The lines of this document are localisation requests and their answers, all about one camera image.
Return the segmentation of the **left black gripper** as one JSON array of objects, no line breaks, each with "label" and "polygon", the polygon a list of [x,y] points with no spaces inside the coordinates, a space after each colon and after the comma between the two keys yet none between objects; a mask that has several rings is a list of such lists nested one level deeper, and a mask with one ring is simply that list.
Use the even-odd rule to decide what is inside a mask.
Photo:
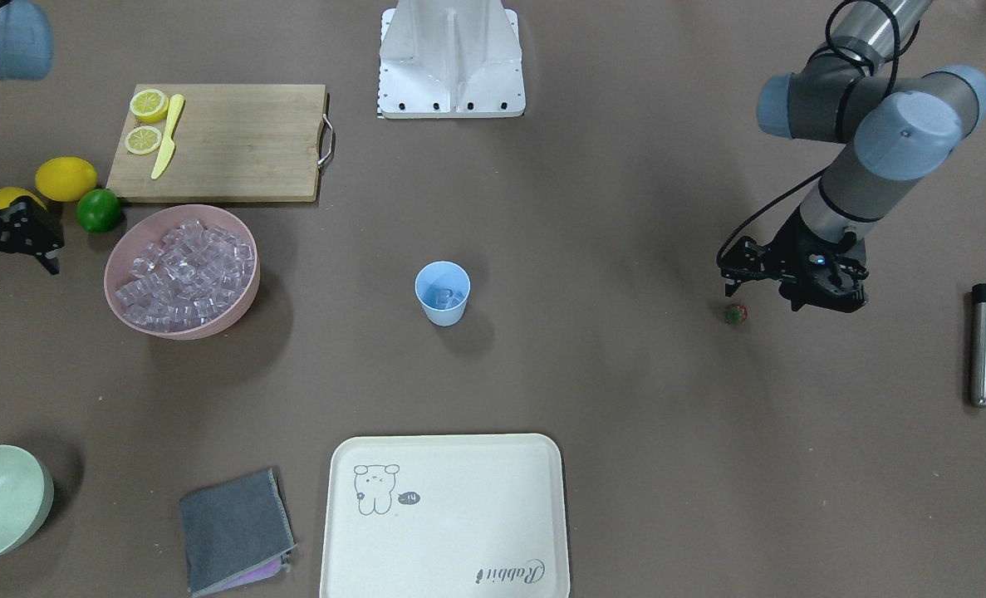
[{"label": "left black gripper", "polygon": [[796,209],[775,234],[775,250],[782,262],[778,291],[793,311],[814,306],[853,313],[867,304],[866,244],[854,232],[828,242],[804,223]]}]

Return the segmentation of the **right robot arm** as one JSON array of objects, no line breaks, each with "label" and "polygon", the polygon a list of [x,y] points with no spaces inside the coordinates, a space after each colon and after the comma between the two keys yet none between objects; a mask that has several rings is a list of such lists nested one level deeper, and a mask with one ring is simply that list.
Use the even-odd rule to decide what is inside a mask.
[{"label": "right robot arm", "polygon": [[0,80],[39,81],[55,60],[51,22],[32,1],[0,1]]}]

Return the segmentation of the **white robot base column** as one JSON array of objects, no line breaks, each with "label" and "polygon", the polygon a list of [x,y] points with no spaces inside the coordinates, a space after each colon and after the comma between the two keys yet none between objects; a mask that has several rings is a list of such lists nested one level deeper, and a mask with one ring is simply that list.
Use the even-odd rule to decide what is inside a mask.
[{"label": "white robot base column", "polygon": [[519,19],[500,1],[399,1],[381,14],[376,114],[519,117],[527,97]]}]

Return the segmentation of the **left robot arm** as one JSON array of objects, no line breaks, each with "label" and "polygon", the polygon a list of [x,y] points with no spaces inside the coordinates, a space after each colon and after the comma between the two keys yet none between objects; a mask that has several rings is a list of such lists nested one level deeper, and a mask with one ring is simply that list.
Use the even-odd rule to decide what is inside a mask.
[{"label": "left robot arm", "polygon": [[841,144],[773,240],[732,249],[727,288],[769,279],[794,311],[851,313],[867,303],[866,235],[937,170],[986,116],[986,75],[952,65],[899,78],[928,1],[842,1],[797,73],[770,78],[756,102],[762,132]]}]

